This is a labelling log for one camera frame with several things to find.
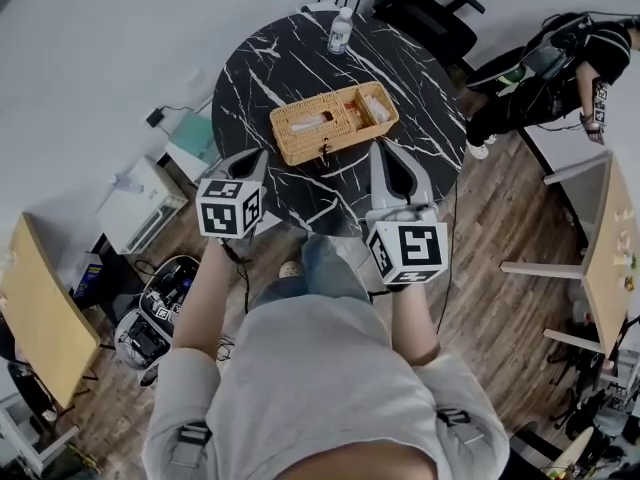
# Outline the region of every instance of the shoe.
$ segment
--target shoe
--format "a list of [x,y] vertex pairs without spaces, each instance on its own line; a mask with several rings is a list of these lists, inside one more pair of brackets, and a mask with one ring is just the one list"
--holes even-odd
[[473,144],[469,144],[469,142],[467,141],[467,148],[469,149],[471,154],[478,160],[484,160],[489,156],[489,150],[484,144],[482,146],[474,146]]
[[302,267],[297,261],[285,261],[278,272],[278,279],[285,277],[300,277],[302,275]]

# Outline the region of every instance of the marble tabletop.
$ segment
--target marble tabletop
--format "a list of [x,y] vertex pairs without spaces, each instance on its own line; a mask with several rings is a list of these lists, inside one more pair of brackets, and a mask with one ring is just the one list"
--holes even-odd
[[271,129],[274,108],[381,82],[400,114],[385,137],[425,167],[436,201],[447,195],[462,168],[466,135],[449,78],[427,50],[386,23],[356,15],[347,52],[331,54],[327,40],[335,16],[331,11],[295,14],[242,43],[218,78],[212,122],[223,157],[256,146],[270,152],[267,210],[316,233],[359,236],[359,221],[371,209],[371,142],[290,167]]

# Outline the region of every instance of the person in black clothing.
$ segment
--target person in black clothing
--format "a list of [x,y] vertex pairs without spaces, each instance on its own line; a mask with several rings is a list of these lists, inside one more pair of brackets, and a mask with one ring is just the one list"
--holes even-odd
[[589,41],[552,80],[533,76],[510,94],[494,98],[467,123],[468,146],[476,158],[488,155],[493,135],[548,123],[582,107],[582,125],[593,142],[604,144],[594,119],[594,90],[613,84],[629,66],[631,50],[640,50],[640,21],[595,23]]

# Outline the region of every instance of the bottle cap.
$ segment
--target bottle cap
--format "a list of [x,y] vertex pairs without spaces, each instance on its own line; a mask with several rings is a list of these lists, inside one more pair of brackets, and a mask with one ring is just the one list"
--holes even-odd
[[350,20],[351,16],[353,16],[353,9],[351,9],[350,7],[343,7],[342,9],[340,9],[341,18],[344,18],[345,20]]

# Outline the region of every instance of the wicker basket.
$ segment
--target wicker basket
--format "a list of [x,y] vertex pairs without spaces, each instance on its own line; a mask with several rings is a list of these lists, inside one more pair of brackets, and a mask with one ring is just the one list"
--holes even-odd
[[[371,95],[389,111],[391,117],[376,124],[364,97]],[[330,115],[322,125],[294,132],[291,124],[305,116]],[[287,165],[298,165],[358,142],[384,135],[399,120],[389,93],[379,82],[354,85],[335,92],[291,103],[270,114],[273,134]]]

